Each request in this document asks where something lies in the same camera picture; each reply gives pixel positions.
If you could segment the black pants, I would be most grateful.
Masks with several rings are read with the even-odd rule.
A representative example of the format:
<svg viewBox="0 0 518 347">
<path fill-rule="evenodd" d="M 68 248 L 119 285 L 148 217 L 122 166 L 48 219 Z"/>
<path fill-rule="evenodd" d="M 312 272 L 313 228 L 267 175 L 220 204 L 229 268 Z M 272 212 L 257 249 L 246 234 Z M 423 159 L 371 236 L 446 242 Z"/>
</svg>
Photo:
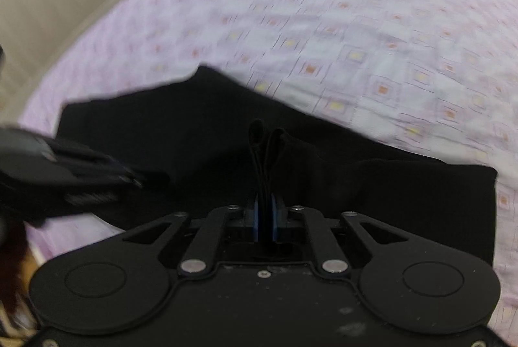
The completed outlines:
<svg viewBox="0 0 518 347">
<path fill-rule="evenodd" d="M 128 165 L 141 199 L 102 213 L 130 229 L 174 211 L 275 199 L 355 211 L 492 262 L 496 171 L 448 164 L 312 117 L 201 66 L 186 81 L 67 105 L 57 138 Z"/>
</svg>

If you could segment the purple patterned bed sheet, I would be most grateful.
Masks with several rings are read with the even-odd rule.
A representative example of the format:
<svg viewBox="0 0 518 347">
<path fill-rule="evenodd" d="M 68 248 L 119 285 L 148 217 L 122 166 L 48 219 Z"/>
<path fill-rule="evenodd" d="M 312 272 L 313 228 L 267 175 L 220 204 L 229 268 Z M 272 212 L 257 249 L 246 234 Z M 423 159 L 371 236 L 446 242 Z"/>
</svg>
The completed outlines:
<svg viewBox="0 0 518 347">
<path fill-rule="evenodd" d="M 517 0 L 123 0 L 56 63 L 21 125 L 217 66 L 371 138 L 499 174 L 492 327 L 517 341 Z"/>
</svg>

